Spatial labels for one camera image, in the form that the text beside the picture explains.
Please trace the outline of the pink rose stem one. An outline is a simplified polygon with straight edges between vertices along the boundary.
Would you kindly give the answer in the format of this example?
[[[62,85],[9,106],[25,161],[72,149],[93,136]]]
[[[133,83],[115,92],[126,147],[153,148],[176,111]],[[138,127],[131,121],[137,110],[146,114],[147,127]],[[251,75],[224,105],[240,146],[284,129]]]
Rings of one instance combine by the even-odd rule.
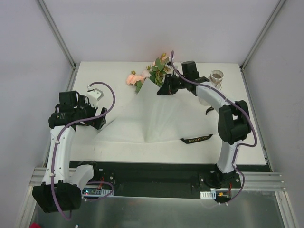
[[[170,68],[168,66],[170,58],[166,53],[162,53],[160,57],[156,58],[154,63],[152,64],[150,74],[150,79],[158,86],[161,87],[163,84],[163,80],[168,72],[170,72]]]

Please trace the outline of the white wrapping paper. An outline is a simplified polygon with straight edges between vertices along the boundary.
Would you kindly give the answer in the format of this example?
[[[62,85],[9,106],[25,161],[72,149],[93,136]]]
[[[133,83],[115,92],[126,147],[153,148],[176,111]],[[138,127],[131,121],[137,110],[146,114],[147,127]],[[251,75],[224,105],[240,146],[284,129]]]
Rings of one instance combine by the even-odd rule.
[[[139,93],[96,137],[102,142],[159,143],[216,134],[217,123],[202,106],[194,107],[179,94],[157,95],[146,80]]]

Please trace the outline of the pink rose stem three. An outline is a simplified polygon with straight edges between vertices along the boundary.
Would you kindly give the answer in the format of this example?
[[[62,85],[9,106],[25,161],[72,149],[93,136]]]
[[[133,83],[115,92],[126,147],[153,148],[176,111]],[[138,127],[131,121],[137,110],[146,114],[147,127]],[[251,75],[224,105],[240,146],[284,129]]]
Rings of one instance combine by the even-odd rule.
[[[127,77],[127,85],[135,85],[138,81],[144,82],[144,78],[141,75],[137,75],[135,71],[131,71],[131,74]]]

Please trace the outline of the black gold-lettered ribbon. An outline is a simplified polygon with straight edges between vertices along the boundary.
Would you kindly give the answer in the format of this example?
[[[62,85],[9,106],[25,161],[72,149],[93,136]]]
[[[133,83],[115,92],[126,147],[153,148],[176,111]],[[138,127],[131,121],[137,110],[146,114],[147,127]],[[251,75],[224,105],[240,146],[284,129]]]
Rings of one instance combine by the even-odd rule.
[[[189,139],[180,138],[180,140],[185,144],[192,144],[192,143],[199,143],[202,141],[206,141],[206,140],[210,139],[212,136],[213,136],[213,134],[211,133],[209,135],[199,136],[199,137],[189,138]]]

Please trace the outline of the pink rose stem two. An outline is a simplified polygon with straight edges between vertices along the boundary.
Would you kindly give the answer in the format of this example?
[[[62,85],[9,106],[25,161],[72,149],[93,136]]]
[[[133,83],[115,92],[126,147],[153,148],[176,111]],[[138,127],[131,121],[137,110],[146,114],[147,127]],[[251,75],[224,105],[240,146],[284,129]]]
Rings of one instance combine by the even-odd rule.
[[[144,71],[141,73],[141,77],[145,79],[150,79],[153,83],[156,83],[156,73],[157,71],[153,70],[153,66],[148,65]]]

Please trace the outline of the pink rose stem four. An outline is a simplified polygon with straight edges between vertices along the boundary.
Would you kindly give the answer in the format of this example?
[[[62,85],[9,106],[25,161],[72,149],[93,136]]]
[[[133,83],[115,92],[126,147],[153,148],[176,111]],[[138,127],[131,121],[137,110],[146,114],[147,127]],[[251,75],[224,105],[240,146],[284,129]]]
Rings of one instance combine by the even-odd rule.
[[[139,93],[139,91],[140,91],[140,89],[142,88],[142,86],[143,86],[143,82],[142,82],[142,81],[137,81],[137,82],[135,83],[135,93],[136,93],[136,94]]]

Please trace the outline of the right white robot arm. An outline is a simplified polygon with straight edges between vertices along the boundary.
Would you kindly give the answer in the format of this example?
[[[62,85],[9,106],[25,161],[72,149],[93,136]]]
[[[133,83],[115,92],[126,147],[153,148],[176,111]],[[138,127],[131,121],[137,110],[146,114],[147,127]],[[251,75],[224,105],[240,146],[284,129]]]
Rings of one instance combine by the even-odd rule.
[[[235,177],[239,145],[252,131],[248,105],[244,100],[230,101],[209,78],[200,77],[194,61],[183,62],[182,73],[172,62],[169,62],[169,66],[173,72],[165,76],[158,95],[173,95],[180,89],[187,89],[206,101],[218,113],[221,152],[215,170],[205,178],[205,184],[211,188],[223,188]]]

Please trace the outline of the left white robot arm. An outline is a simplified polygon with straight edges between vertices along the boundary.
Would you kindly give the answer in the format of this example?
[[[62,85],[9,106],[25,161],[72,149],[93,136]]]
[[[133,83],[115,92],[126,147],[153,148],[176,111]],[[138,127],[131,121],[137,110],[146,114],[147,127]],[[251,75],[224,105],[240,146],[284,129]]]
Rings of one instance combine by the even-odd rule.
[[[95,118],[102,97],[103,92],[98,89],[90,89],[86,95],[77,91],[59,93],[59,104],[48,119],[51,146],[47,169],[41,185],[35,186],[32,192],[45,213],[79,209],[85,185],[95,185],[101,180],[95,161],[81,161],[73,174],[69,165],[76,127],[84,125],[100,130],[106,124],[107,108],[102,108],[102,117]]]

